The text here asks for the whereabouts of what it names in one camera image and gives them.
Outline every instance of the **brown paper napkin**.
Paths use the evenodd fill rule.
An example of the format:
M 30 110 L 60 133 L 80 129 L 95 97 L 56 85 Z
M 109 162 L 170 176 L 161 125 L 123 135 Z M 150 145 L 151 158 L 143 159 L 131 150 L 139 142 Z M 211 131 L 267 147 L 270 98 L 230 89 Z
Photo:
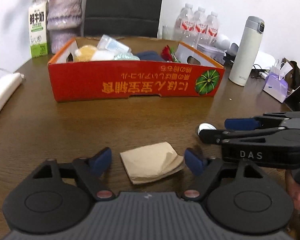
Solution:
M 153 182 L 185 167 L 184 158 L 167 142 L 139 147 L 120 155 L 133 184 Z

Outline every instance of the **white towel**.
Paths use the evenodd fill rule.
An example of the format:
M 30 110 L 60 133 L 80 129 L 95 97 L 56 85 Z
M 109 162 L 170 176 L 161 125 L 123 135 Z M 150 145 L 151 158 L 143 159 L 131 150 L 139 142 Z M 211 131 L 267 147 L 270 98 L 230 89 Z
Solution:
M 22 82 L 22 74 L 12 73 L 0 78 L 0 111 Z

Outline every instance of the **thermos lid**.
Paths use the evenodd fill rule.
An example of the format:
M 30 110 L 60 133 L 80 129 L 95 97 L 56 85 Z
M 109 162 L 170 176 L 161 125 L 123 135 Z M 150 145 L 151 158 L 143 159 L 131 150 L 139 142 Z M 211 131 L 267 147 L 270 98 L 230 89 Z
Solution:
M 259 17 L 249 16 L 246 22 L 246 27 L 251 28 L 259 33 L 263 33 L 265 29 L 265 22 Z

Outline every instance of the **human hand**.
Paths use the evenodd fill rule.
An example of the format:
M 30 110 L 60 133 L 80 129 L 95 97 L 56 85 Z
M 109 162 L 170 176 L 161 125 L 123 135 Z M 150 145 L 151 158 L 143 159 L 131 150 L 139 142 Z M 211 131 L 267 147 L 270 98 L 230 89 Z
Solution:
M 294 208 L 300 211 L 300 184 L 295 182 L 290 170 L 285 171 L 287 193 L 293 199 Z

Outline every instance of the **milk carton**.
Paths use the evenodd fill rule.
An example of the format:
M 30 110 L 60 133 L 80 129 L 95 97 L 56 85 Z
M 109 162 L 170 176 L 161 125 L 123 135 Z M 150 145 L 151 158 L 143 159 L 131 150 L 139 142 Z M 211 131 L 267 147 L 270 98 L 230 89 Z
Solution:
M 29 36 L 32 57 L 48 54 L 48 0 L 33 0 L 29 8 Z

